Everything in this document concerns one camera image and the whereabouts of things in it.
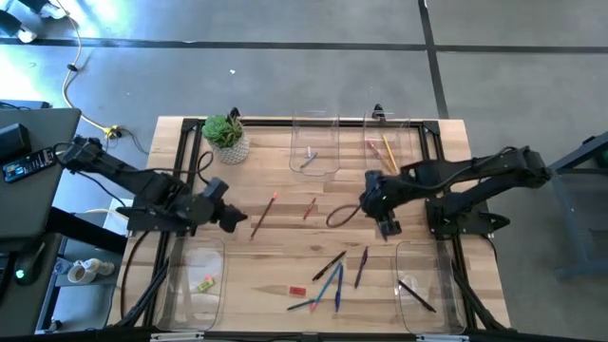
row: wooden table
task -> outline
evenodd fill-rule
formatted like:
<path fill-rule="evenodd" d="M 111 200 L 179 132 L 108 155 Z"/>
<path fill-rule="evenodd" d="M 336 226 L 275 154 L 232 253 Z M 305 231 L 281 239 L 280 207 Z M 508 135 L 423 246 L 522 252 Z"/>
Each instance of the wooden table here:
<path fill-rule="evenodd" d="M 182 117 L 159 118 L 147 167 L 173 166 L 182 120 Z M 439 125 L 446 159 L 469 159 L 464 122 L 441 120 Z M 246 127 L 246 132 L 251 143 L 248 158 L 238 165 L 215 161 L 204 175 L 226 181 L 230 190 L 224 199 L 247 213 L 249 218 L 241 222 L 232 235 L 215 225 L 201 226 L 190 241 L 196 243 L 197 239 L 218 238 L 225 243 L 224 288 L 218 321 L 213 330 L 407 333 L 403 312 L 410 332 L 421 333 L 422 329 L 440 333 L 441 324 L 438 323 L 443 321 L 443 315 L 441 300 L 437 298 L 439 284 L 436 272 L 431 270 L 436 247 L 428 233 L 422 200 L 395 210 L 403 233 L 389 237 L 388 242 L 380 237 L 373 220 L 364 218 L 361 212 L 343 227 L 329 229 L 325 225 L 325 217 L 331 210 L 341 204 L 357 203 L 364 189 L 363 175 L 368 165 L 362 148 L 361 128 L 340 129 L 340 169 L 333 181 L 327 182 L 295 177 L 289 168 L 290 127 Z M 186 148 L 184 165 L 189 163 L 191 141 Z M 419 145 L 415 134 L 403 134 L 402 147 L 411 146 L 411 153 L 402 156 L 402 163 L 422 159 Z M 204 142 L 200 153 L 208 149 L 207 142 Z M 453 190 L 462 191 L 471 184 L 460 183 Z M 202 182 L 196 180 L 195 191 L 202 188 Z M 278 193 L 278 198 L 255 239 L 250 241 L 253 228 L 274 192 Z M 302 216 L 313 198 L 316 198 L 313 211 L 303 220 Z M 134 240 L 129 240 L 126 256 Z M 137 301 L 150 280 L 158 240 L 159 234 L 151 233 L 133 258 L 125 289 L 127 309 Z M 416 281 L 416 291 L 438 309 L 440 318 L 426 312 L 408 294 L 395 292 L 395 253 L 400 243 L 399 256 L 406 258 L 398 258 L 396 262 L 405 264 L 408 270 L 400 270 L 399 277 Z M 462 245 L 471 287 L 498 321 L 508 326 L 492 249 L 487 241 L 475 236 L 462 236 Z M 361 284 L 355 290 L 353 283 L 365 246 L 370 247 L 369 260 Z M 333 305 L 336 280 L 314 313 L 308 309 L 286 312 L 287 307 L 303 300 L 289 295 L 289 287 L 305 287 L 307 297 L 315 297 L 329 273 L 316 282 L 311 281 L 312 277 L 343 250 L 347 254 L 339 313 L 335 312 Z M 120 289 L 117 288 L 108 323 L 120 319 L 119 302 Z M 399 303 L 404 304 L 403 311 Z"/>

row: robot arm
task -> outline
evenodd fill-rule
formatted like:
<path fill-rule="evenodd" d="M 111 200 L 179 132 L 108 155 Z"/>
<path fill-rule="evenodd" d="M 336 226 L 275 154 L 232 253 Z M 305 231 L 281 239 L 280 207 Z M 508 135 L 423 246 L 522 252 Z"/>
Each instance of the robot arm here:
<path fill-rule="evenodd" d="M 420 161 L 403 166 L 398 176 L 368 171 L 361 209 L 374 218 L 383 234 L 401 232 L 392 210 L 411 200 L 427 199 L 430 232 L 487 234 L 508 224 L 508 219 L 487 213 L 483 202 L 513 187 L 538 188 L 551 178 L 538 152 L 529 147 L 507 147 L 496 155 L 468 161 Z M 479 180 L 462 193 L 436 198 L 452 184 Z M 467 231 L 463 228 L 466 220 Z"/>
<path fill-rule="evenodd" d="M 202 193 L 193 195 L 192 189 L 178 177 L 157 173 L 154 169 L 138 170 L 108 155 L 98 139 L 75 137 L 60 162 L 71 173 L 97 173 L 135 194 L 133 207 L 117 211 L 149 224 L 131 227 L 189 231 L 194 235 L 198 225 L 218 222 L 221 229 L 233 233 L 237 223 L 247 219 L 236 207 L 222 200 L 228 190 L 228 184 L 222 180 L 210 179 Z"/>

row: clear plastic bin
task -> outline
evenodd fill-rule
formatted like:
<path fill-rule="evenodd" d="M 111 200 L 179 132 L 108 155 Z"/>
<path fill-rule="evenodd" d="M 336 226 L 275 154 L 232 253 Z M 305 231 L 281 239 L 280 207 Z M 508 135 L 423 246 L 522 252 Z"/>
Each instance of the clear plastic bin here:
<path fill-rule="evenodd" d="M 398 175 L 401 166 L 412 162 L 409 123 L 406 114 L 386 110 L 381 104 L 366 113 L 363 147 L 368 169 Z"/>
<path fill-rule="evenodd" d="M 206 331 L 218 318 L 225 274 L 224 244 L 204 237 L 177 237 L 167 278 L 159 289 L 156 326 L 168 331 Z M 213 280 L 206 288 L 205 281 Z"/>
<path fill-rule="evenodd" d="M 311 181 L 330 181 L 340 169 L 340 116 L 307 110 L 293 117 L 289 166 Z"/>
<path fill-rule="evenodd" d="M 395 295 L 410 333 L 458 334 L 465 329 L 463 297 L 452 275 L 451 249 L 451 241 L 404 241 L 397 245 L 397 279 L 437 311 L 427 310 L 395 281 Z"/>

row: gray floor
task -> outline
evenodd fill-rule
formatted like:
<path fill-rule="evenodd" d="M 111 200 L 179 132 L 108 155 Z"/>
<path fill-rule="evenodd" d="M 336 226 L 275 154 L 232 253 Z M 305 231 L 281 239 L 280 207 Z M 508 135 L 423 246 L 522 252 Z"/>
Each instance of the gray floor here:
<path fill-rule="evenodd" d="M 64 3 L 84 37 L 424 43 L 414 0 Z M 427 3 L 437 44 L 608 46 L 605 1 Z M 73 37 L 65 21 L 41 23 L 26 11 L 20 15 L 49 38 Z M 61 83 L 75 52 L 74 47 L 0 46 L 0 77 L 14 80 L 0 85 L 1 97 L 63 106 Z M 550 163 L 606 130 L 606 55 L 440 53 L 438 59 L 449 117 L 465 120 L 475 155 L 529 144 Z M 84 60 L 86 68 L 69 89 L 72 102 L 97 121 L 132 129 L 146 147 L 160 115 L 217 114 L 234 105 L 245 115 L 291 115 L 325 106 L 360 116 L 382 102 L 412 118 L 438 117 L 425 52 L 88 47 Z M 78 132 L 100 136 L 86 123 Z M 145 165 L 146 157 L 129 141 L 112 153 Z M 86 198 L 77 195 L 84 191 Z M 88 180 L 65 175 L 55 203 L 80 212 L 106 207 L 109 197 Z M 493 199 L 490 208 L 512 219 L 497 233 L 496 245 L 513 327 L 608 339 L 603 322 L 608 277 L 555 278 L 554 270 L 572 258 L 551 186 L 512 190 Z"/>

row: potted plant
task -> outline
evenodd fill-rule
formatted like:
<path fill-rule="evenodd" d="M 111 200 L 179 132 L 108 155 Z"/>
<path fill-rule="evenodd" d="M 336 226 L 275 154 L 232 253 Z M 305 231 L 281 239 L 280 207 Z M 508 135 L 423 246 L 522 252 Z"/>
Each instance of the potted plant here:
<path fill-rule="evenodd" d="M 249 140 L 238 119 L 238 110 L 228 115 L 208 118 L 202 127 L 202 136 L 209 142 L 221 162 L 236 164 L 249 154 Z"/>

